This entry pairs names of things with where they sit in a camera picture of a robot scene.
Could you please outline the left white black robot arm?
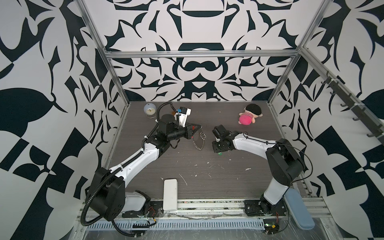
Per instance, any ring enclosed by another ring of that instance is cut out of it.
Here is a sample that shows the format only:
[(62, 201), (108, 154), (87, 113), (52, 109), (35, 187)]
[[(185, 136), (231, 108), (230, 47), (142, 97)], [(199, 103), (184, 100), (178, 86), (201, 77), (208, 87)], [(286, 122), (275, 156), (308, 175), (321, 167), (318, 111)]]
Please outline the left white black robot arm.
[(161, 157), (171, 141), (182, 138), (190, 140), (201, 129), (201, 125), (188, 123), (187, 115), (166, 114), (157, 120), (157, 124), (144, 137), (141, 148), (120, 164), (110, 169), (100, 168), (95, 172), (80, 221), (89, 226), (105, 219), (114, 220), (121, 212), (142, 212), (150, 198), (140, 192), (126, 193), (126, 187), (132, 179), (147, 165)]

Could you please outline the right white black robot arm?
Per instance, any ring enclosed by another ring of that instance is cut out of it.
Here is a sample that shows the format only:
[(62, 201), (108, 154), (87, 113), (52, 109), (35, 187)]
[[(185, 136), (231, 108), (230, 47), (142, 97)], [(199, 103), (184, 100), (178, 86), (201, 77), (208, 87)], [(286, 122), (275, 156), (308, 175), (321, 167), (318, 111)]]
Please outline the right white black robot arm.
[(272, 180), (260, 198), (262, 212), (267, 213), (283, 198), (290, 185), (306, 167), (291, 143), (286, 139), (262, 140), (238, 131), (228, 131), (219, 125), (212, 130), (216, 140), (212, 142), (215, 153), (239, 150), (267, 160)]

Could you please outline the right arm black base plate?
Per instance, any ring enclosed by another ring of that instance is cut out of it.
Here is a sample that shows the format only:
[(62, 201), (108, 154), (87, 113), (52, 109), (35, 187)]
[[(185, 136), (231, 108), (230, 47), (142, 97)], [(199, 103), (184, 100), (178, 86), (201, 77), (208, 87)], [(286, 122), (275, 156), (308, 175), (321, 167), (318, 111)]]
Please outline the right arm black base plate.
[(271, 205), (267, 200), (244, 200), (245, 214), (249, 217), (255, 216), (284, 216), (287, 207), (284, 200), (276, 205)]

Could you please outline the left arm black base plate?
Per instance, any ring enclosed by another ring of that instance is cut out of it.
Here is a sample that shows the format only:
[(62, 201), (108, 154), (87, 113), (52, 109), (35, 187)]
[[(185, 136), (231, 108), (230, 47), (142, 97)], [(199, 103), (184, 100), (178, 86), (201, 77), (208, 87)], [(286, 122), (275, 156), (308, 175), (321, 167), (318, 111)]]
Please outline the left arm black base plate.
[(123, 218), (155, 218), (163, 213), (163, 201), (150, 201), (144, 204), (139, 211), (126, 211), (122, 213)]

